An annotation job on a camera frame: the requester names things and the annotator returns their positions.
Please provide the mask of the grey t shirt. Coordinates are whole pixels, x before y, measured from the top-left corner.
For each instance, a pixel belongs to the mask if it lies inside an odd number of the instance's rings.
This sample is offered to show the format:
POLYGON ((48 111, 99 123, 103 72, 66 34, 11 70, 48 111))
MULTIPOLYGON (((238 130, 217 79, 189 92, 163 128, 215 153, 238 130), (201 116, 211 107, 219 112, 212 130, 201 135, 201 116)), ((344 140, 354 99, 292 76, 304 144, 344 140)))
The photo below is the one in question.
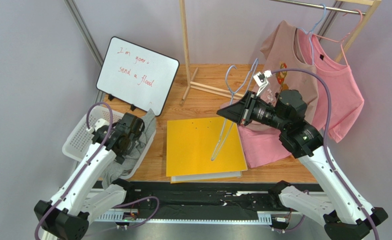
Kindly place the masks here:
POLYGON ((145 129, 130 153, 124 157, 123 163, 117 163, 114 160, 102 172, 100 178, 102 179, 103 189, 107 189, 117 179, 130 179, 147 154, 156 134, 156 119, 153 110, 150 109, 141 119, 144 122, 145 129))

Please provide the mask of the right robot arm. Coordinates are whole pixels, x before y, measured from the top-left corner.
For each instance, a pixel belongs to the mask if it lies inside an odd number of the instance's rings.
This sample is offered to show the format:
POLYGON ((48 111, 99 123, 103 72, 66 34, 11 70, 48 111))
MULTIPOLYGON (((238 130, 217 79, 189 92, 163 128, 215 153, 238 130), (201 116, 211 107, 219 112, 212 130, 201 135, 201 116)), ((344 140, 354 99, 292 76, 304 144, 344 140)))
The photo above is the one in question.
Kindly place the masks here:
POLYGON ((290 208, 321 226, 332 240, 361 240, 369 233, 378 236, 377 227, 388 215, 373 207, 343 174, 320 132, 305 120, 307 104, 296 90, 285 90, 275 105, 248 91, 238 102, 217 114, 238 125, 255 121, 280 131, 281 144, 315 177, 328 197, 319 200, 280 181, 268 193, 274 208, 290 208))

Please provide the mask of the light blue wire hanger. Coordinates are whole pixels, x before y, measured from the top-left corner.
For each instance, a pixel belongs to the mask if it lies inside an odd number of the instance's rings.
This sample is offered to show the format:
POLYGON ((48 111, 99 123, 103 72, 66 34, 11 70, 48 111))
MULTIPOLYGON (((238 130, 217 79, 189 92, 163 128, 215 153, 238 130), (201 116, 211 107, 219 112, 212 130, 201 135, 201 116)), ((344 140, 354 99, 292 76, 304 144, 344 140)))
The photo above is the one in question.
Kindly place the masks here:
POLYGON ((237 66, 236 65, 230 66, 225 74, 224 82, 225 82, 226 87, 230 93, 231 100, 229 101, 228 105, 220 108, 220 110, 217 112, 217 114, 220 117, 224 118, 224 122, 223 122, 223 125, 221 128, 221 131, 220 131, 218 141, 215 145, 214 151, 213 151, 211 158, 210 158, 212 162, 214 160, 216 160, 217 157, 219 156, 221 150, 223 149, 223 146, 225 145, 225 143, 228 139, 228 136, 230 135, 230 132, 231 132, 233 125, 235 123, 237 123, 237 121, 239 120, 239 117, 241 116, 241 111, 238 111, 237 107, 233 106, 234 104, 238 103, 237 101, 234 101, 235 100, 234 97, 244 86, 246 86, 246 90, 249 90, 249 87, 252 82, 252 80, 250 80, 250 78, 252 78, 253 75, 255 74, 255 70, 257 69, 258 64, 259 64, 259 59, 256 58, 254 60, 254 62, 252 63, 250 70, 247 72, 243 83, 236 90, 232 89, 232 87, 229 84, 228 78, 229 78, 231 70, 237 69, 237 66))

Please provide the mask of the dusty pink printed t shirt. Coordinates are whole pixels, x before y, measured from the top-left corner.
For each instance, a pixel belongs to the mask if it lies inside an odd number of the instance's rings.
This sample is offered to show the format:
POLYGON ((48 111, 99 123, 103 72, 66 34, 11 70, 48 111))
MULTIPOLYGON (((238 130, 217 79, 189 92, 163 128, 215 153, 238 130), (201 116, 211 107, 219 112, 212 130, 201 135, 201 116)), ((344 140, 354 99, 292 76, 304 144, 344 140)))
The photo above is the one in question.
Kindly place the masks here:
MULTIPOLYGON (((297 28, 282 21, 262 43, 260 51, 265 57, 263 70, 303 69, 315 73, 315 67, 303 59, 297 28)), ((275 105, 277 95, 284 90, 297 90, 307 103, 305 120, 312 123, 318 102, 318 81, 313 76, 297 71, 274 73, 268 78, 269 86, 260 94, 262 100, 275 105)))

